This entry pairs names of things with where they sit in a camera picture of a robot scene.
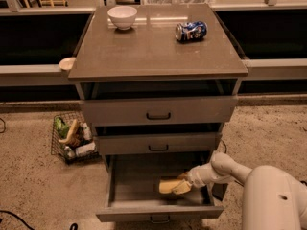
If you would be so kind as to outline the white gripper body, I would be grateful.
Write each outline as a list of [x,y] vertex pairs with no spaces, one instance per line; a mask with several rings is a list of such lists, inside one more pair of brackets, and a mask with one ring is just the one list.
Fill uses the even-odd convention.
[[201,179],[201,166],[192,168],[187,174],[187,180],[193,187],[204,187],[205,183]]

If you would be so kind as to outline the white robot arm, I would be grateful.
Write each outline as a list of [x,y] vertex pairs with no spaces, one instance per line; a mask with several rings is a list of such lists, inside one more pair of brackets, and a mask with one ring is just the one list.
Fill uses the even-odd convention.
[[244,186],[242,230],[307,230],[307,187],[277,167],[251,169],[215,152],[209,163],[187,172],[172,192],[185,194],[232,179]]

